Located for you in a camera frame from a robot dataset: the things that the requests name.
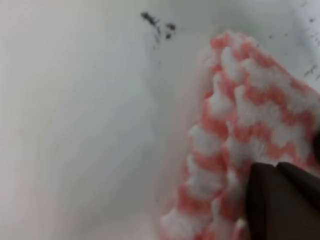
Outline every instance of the white basin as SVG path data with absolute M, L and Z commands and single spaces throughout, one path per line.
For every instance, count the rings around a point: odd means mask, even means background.
M 317 0 L 1 0 L 0 239 L 158 239 L 210 37 L 244 31 L 320 90 L 319 13 Z

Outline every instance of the dark object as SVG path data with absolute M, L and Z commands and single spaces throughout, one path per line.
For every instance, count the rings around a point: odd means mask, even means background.
M 320 214 L 272 165 L 252 166 L 246 212 L 251 240 L 320 239 Z
M 318 133 L 313 139 L 312 149 L 315 159 L 320 163 L 320 133 Z
M 279 163 L 276 168 L 320 213 L 320 179 L 290 163 Z
M 166 27 L 168 28 L 168 29 L 170 29 L 171 31 L 175 31 L 176 30 L 176 25 L 175 24 L 173 24 L 173 23 L 167 23 L 166 24 Z
M 148 21 L 152 26 L 156 27 L 157 23 L 159 22 L 159 20 L 156 20 L 156 18 L 154 16 L 151 16 L 148 12 L 142 12 L 141 13 L 141 17 Z

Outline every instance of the white surface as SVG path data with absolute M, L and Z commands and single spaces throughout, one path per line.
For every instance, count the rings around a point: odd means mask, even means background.
M 210 36 L 245 31 L 320 90 L 305 2 L 1 0 L 0 239 L 157 239 Z M 143 11 L 174 38 L 153 49 Z

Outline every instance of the dark speck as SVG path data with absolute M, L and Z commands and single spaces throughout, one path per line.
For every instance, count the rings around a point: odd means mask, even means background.
M 159 20 L 156 20 L 156 18 L 154 17 L 154 16 L 151 16 L 148 12 L 142 12 L 141 13 L 141 17 L 144 19 L 144 20 L 146 20 L 146 21 L 148 21 L 152 26 L 156 26 L 157 25 L 157 23 L 159 22 Z
M 168 28 L 168 29 L 170 29 L 171 31 L 175 31 L 176 30 L 176 25 L 175 24 L 173 24 L 173 23 L 167 23 L 166 24 L 166 27 Z

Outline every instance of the striped sponge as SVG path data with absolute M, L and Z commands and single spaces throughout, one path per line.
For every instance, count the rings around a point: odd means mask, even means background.
M 161 218 L 168 240 L 248 239 L 244 199 L 253 162 L 320 173 L 311 150 L 320 95 L 242 33 L 214 38 L 211 51 L 211 90 L 189 132 L 186 179 Z

